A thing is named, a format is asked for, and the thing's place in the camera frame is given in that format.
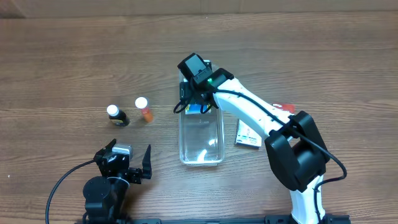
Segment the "white blue medicine box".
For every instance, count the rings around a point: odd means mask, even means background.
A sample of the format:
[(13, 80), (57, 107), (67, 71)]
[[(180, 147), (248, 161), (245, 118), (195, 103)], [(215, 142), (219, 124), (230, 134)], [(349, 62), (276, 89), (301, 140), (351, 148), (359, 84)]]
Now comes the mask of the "white blue medicine box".
[(262, 146), (262, 138), (246, 123), (244, 123), (239, 119), (237, 125), (235, 145), (260, 148)]

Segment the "red white medicine box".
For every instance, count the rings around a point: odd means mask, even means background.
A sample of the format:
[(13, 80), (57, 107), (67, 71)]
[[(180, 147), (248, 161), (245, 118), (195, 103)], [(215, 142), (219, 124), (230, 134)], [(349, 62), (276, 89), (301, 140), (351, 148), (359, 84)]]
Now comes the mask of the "red white medicine box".
[(282, 110), (282, 111), (287, 111), (289, 113), (294, 114), (295, 113), (295, 105), (293, 104), (284, 104), (284, 103), (273, 103), (272, 104), (274, 107)]

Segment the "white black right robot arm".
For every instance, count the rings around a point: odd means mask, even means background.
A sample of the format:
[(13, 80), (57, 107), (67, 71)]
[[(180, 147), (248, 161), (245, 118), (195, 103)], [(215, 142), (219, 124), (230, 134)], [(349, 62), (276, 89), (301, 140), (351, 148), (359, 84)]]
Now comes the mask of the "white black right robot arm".
[(177, 65), (187, 93), (176, 112), (194, 100), (209, 108), (227, 111), (246, 123), (264, 140), (269, 164), (279, 182), (289, 189), (290, 221), (323, 223), (320, 183), (329, 158), (313, 118), (306, 112), (292, 114), (251, 93), (232, 73), (213, 70), (210, 61), (192, 53)]

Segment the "blue yellow VapoDrops box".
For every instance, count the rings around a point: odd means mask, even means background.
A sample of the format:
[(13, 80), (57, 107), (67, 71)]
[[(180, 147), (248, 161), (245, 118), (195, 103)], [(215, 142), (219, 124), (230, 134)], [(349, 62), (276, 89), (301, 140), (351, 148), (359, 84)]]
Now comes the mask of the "blue yellow VapoDrops box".
[(211, 105), (199, 105), (199, 104), (189, 104), (185, 108), (185, 114), (205, 114), (211, 110)]

